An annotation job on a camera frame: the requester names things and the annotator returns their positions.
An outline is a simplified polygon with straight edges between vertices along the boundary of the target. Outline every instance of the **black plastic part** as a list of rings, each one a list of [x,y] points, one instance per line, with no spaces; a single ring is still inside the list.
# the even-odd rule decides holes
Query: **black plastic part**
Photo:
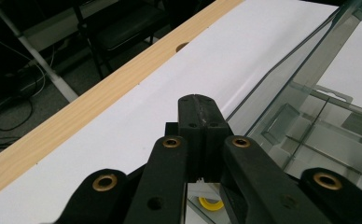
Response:
[[[187,155],[187,141],[179,136],[156,142],[123,223],[184,223]]]
[[[232,189],[233,179],[248,206],[244,223],[330,223],[254,140],[227,138],[224,161],[231,177],[224,176],[222,184]],[[229,194],[221,196],[232,201]]]
[[[178,123],[177,122],[166,122],[166,128],[164,135],[178,135]]]
[[[223,160],[222,146],[231,134],[216,102],[202,95],[184,96],[178,101],[178,135],[188,141],[189,182],[200,177],[219,182]]]
[[[323,179],[317,182],[314,180],[315,175]],[[339,181],[337,187],[333,178]],[[333,223],[362,223],[362,190],[345,177],[326,169],[314,168],[303,172],[299,187]]]
[[[97,178],[110,175],[116,177],[115,187],[105,191],[97,191],[93,187]],[[110,180],[103,178],[102,181],[102,183],[99,182],[99,187],[105,187]],[[127,178],[121,171],[105,169],[89,175],[74,192],[55,223],[122,223],[131,200],[126,186]]]

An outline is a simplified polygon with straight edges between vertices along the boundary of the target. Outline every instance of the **white table surface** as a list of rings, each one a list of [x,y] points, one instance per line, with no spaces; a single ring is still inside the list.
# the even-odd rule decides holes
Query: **white table surface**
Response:
[[[241,3],[3,189],[0,223],[53,222],[89,174],[104,168],[128,174],[146,163],[154,142],[164,135],[165,122],[177,121],[177,100],[184,95],[207,95],[228,116],[262,76],[334,10],[287,0]],[[362,35],[360,27],[355,32]],[[187,223],[201,221],[187,218]]]

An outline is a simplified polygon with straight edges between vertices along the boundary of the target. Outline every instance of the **yellow tape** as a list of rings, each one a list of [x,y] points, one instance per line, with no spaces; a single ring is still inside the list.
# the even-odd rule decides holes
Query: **yellow tape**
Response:
[[[224,206],[224,203],[222,201],[218,201],[217,203],[209,203],[205,198],[199,197],[199,202],[203,206],[203,208],[215,212],[221,209]]]

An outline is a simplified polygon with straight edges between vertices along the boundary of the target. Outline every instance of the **floor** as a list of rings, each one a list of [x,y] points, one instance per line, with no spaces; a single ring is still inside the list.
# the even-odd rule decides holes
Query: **floor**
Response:
[[[156,32],[155,37],[161,38],[169,32],[170,27],[165,27]],[[115,57],[110,63],[117,70],[148,47],[148,43],[142,42]],[[78,95],[101,81],[85,40],[78,34],[70,36],[62,45],[50,50],[46,59]],[[21,95],[32,96],[20,100],[0,99],[0,152],[68,104],[35,66],[25,69],[18,85]]]

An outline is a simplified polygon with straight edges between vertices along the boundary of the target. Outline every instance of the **dark background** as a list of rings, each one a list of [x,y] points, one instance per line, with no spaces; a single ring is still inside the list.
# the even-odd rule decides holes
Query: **dark background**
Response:
[[[179,2],[180,5],[185,3],[182,0],[166,0],[164,2]],[[309,2],[339,6],[344,0],[309,0]],[[68,0],[0,0],[0,8],[21,31],[27,30],[69,7],[71,7],[71,3]],[[31,57],[1,19],[0,41]],[[0,97],[10,95],[15,91],[14,83],[16,82],[17,71],[27,63],[26,59],[0,44]]]

